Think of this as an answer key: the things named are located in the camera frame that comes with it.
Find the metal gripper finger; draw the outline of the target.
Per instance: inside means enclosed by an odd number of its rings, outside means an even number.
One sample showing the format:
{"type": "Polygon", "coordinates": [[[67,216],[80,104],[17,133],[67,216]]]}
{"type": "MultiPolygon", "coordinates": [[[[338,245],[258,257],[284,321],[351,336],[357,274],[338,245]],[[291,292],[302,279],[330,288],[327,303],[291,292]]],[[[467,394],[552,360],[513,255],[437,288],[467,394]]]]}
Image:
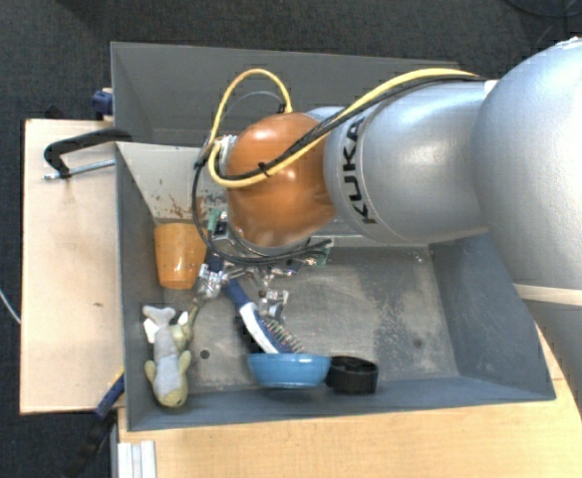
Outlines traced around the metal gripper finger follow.
{"type": "Polygon", "coordinates": [[[284,322],[284,310],[289,299],[287,290],[272,290],[259,292],[258,310],[263,318],[272,319],[279,323],[284,322]]]}
{"type": "Polygon", "coordinates": [[[204,305],[218,297],[222,287],[228,282],[228,275],[222,265],[201,265],[196,283],[194,285],[194,295],[191,299],[190,307],[187,310],[186,324],[192,328],[195,320],[204,305]]]}

